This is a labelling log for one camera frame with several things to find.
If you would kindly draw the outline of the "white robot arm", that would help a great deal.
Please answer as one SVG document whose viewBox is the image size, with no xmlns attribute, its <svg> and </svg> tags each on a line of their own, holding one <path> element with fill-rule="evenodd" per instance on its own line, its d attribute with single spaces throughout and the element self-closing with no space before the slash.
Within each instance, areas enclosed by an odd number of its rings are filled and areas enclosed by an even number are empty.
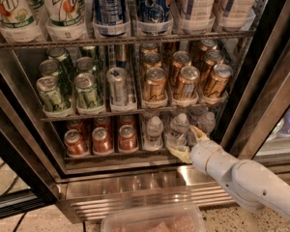
<svg viewBox="0 0 290 232">
<path fill-rule="evenodd" d="M 268 207 L 290 220 L 290 185 L 257 161 L 233 157 L 198 127 L 188 131 L 195 140 L 192 147 L 166 143 L 174 157 L 212 177 L 245 210 Z"/>
</svg>

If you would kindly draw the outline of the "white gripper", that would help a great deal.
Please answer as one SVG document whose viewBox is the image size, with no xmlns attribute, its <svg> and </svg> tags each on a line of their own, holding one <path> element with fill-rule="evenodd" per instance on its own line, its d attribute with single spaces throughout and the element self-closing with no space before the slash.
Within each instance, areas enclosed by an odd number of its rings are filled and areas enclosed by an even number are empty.
<svg viewBox="0 0 290 232">
<path fill-rule="evenodd" d="M 181 162 L 187 164 L 192 163 L 196 169 L 202 173 L 206 173 L 206 167 L 210 157 L 214 153 L 221 151 L 222 148 L 215 141 L 208 140 L 209 137 L 207 134 L 198 127 L 190 126 L 189 130 L 197 142 L 197 144 L 191 148 L 191 151 L 188 146 L 182 145 L 170 144 L 167 145 L 166 148 L 171 155 Z"/>
</svg>

